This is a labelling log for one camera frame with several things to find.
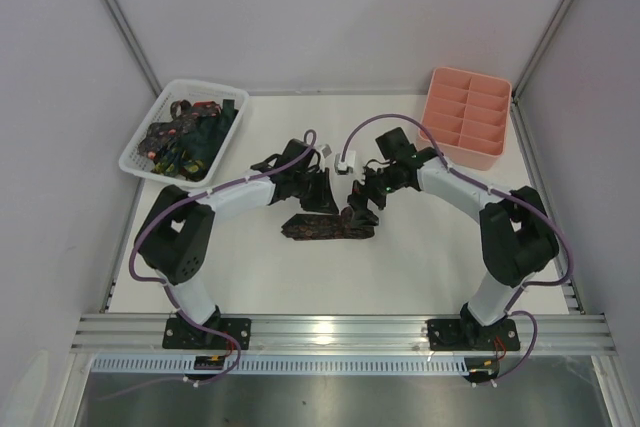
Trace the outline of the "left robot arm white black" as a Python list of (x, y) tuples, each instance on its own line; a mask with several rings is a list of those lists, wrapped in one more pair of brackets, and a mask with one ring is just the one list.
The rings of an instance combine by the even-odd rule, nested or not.
[(326, 145), (290, 140), (280, 154), (253, 164), (239, 178), (209, 189), (161, 190), (135, 237), (129, 273), (160, 285), (187, 325), (220, 332), (221, 313), (200, 270), (216, 226), (251, 210), (295, 198), (305, 212), (336, 215)]

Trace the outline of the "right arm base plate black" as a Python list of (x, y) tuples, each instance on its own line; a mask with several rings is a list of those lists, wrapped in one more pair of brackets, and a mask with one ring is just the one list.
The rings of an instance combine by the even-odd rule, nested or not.
[(515, 352), (521, 347), (516, 324), (510, 319), (491, 326), (460, 318), (432, 319), (427, 322), (427, 337), (433, 351), (489, 352), (498, 348)]

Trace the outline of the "dark brown floral tie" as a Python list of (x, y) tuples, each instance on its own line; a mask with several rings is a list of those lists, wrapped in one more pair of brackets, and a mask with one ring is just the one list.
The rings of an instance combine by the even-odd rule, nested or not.
[(354, 227), (343, 215), (298, 213), (281, 226), (281, 233), (296, 241), (366, 240), (375, 235), (371, 226)]

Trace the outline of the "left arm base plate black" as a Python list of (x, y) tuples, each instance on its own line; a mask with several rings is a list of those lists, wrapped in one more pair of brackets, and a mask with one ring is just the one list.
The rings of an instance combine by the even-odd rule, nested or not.
[[(251, 338), (249, 318), (224, 317), (214, 314), (204, 326), (233, 337), (242, 350), (247, 350)], [(170, 317), (164, 329), (162, 347), (169, 350), (226, 350), (233, 344), (226, 338), (204, 332), (189, 324), (182, 316)]]

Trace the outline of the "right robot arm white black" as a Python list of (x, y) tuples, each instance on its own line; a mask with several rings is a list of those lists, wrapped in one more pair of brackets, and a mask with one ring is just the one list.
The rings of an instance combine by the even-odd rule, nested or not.
[(462, 306), (458, 334), (449, 343), (485, 348), (500, 332), (524, 284), (559, 254), (538, 192), (529, 186), (508, 193), (493, 190), (459, 171), (435, 148), (417, 149), (401, 128), (379, 136), (376, 143), (387, 164), (365, 167), (363, 179), (353, 182), (347, 197), (351, 225), (376, 227), (379, 219), (369, 206), (384, 209), (387, 197), (403, 188), (438, 197), (475, 221), (486, 274)]

